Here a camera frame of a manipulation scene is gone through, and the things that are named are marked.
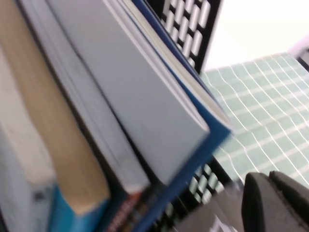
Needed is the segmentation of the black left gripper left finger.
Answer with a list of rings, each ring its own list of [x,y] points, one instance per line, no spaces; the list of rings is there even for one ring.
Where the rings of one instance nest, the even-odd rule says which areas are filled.
[[[262,173],[246,175],[242,222],[246,232],[302,231],[302,219],[269,177]]]

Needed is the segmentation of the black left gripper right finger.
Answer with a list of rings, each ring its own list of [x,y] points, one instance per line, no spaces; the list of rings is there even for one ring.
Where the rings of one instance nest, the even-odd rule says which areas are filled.
[[[293,217],[309,231],[309,189],[278,171],[271,171],[269,178],[287,201]]]

